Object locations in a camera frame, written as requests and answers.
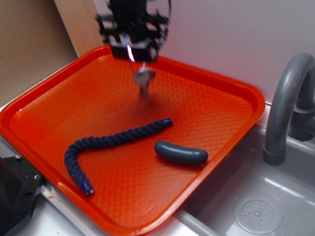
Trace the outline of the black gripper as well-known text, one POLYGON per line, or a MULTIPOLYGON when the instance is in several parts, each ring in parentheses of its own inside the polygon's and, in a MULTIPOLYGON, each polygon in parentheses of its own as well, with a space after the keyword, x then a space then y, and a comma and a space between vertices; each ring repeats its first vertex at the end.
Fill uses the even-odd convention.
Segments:
POLYGON ((147 11, 146 0, 108 0, 110 14, 96 16, 99 33, 105 44, 111 44, 112 55, 118 59, 129 59, 127 47, 134 61, 156 61, 158 50, 168 36, 172 1, 168 1, 167 15, 161 15, 158 10, 154 13, 147 11))

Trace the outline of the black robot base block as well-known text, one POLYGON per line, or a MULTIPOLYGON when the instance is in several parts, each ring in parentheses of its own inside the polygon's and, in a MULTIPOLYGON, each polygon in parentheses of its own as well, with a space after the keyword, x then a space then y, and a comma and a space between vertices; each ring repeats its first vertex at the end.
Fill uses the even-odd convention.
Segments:
POLYGON ((0 159, 0 234, 9 236, 33 215, 42 174, 23 156, 0 159))

